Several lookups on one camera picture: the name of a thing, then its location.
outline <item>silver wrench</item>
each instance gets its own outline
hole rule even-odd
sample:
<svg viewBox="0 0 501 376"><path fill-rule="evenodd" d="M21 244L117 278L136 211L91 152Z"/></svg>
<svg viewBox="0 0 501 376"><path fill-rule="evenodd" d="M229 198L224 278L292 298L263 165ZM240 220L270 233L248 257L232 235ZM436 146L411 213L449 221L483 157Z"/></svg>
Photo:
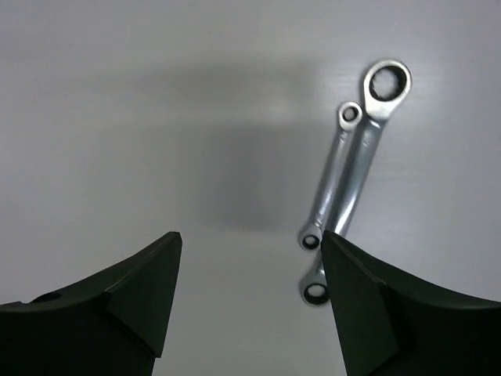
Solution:
<svg viewBox="0 0 501 376"><path fill-rule="evenodd" d="M397 80L396 90L387 97L379 96L373 87L373 80L381 71L391 72ZM353 143L353 151L350 152L353 157L347 159L350 166L347 166L346 180L339 187L339 206L332 207L326 224L327 230L346 237L384 126L407 97L411 86L409 69L397 60L379 61L367 71L362 82L364 117L358 127L359 134ZM329 301L320 252L312 268L301 279L299 289L301 297L310 306L321 306Z"/></svg>
<svg viewBox="0 0 501 376"><path fill-rule="evenodd" d="M362 108L355 102L345 102L337 110L337 126L333 143L323 168L312 210L308 221L297 235L297 242L306 251L314 251L320 246L322 234L338 192L337 188L344 173L355 130L361 120Z"/></svg>

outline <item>gray surface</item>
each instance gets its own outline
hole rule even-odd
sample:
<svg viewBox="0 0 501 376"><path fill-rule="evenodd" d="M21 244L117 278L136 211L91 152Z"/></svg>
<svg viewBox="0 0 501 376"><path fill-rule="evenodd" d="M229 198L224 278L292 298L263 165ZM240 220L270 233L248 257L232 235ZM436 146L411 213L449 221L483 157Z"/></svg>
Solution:
<svg viewBox="0 0 501 376"><path fill-rule="evenodd" d="M185 239L155 375L344 372L297 281L337 105L394 56L413 90L349 239L501 300L501 3L18 0L0 5L0 301Z"/></svg>

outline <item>large wrench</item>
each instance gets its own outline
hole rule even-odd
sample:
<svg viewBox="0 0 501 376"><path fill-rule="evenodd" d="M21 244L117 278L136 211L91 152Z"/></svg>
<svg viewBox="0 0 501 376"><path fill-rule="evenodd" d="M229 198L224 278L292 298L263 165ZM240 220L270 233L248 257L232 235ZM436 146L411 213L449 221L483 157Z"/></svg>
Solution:
<svg viewBox="0 0 501 376"><path fill-rule="evenodd" d="M397 80L395 91L388 97L378 96L373 87L373 79L381 71L390 71ZM372 159L377 150L384 126L391 115L407 97L412 86L409 69L397 60L382 60L375 63L362 82L364 116L350 156L346 159L346 180L339 185L336 195L339 205L332 207L326 223L326 230L346 237L348 227L359 202L364 182L369 173ZM321 306L329 301L322 256L318 252L312 268L299 283L301 297L310 306Z"/></svg>
<svg viewBox="0 0 501 376"><path fill-rule="evenodd" d="M355 130L361 120L362 108L355 102L345 102L337 110L337 127L312 210L308 221L297 235L299 245L306 251L314 251L320 246L334 200L339 198L336 194L345 173L344 166L347 164Z"/></svg>

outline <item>metal wrench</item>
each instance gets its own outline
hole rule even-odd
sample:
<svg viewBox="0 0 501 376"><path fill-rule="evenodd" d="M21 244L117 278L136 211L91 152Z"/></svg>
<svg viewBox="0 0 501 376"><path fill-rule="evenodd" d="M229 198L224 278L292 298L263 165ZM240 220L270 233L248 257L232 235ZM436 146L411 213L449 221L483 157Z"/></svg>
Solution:
<svg viewBox="0 0 501 376"><path fill-rule="evenodd" d="M384 98L379 96L373 87L373 79L381 71L390 71L397 80L395 91ZM412 78L409 69L397 60L381 60L366 72L362 82L364 116L362 123L358 126L359 132L357 133L359 134L350 151L353 156L346 160L350 164L346 166L346 180L338 187L339 193L336 193L341 196L338 201L339 205L332 207L326 230L333 231L342 237L346 236L384 126L407 97L411 86ZM301 279L299 289L301 297L310 306L321 306L329 301L320 252L312 268Z"/></svg>
<svg viewBox="0 0 501 376"><path fill-rule="evenodd" d="M306 251L314 251L320 246L322 234L336 198L337 188L344 174L344 166L353 143L355 130L361 120L362 108L358 103L345 102L337 110L337 127L312 210L308 221L297 235L297 242Z"/></svg>

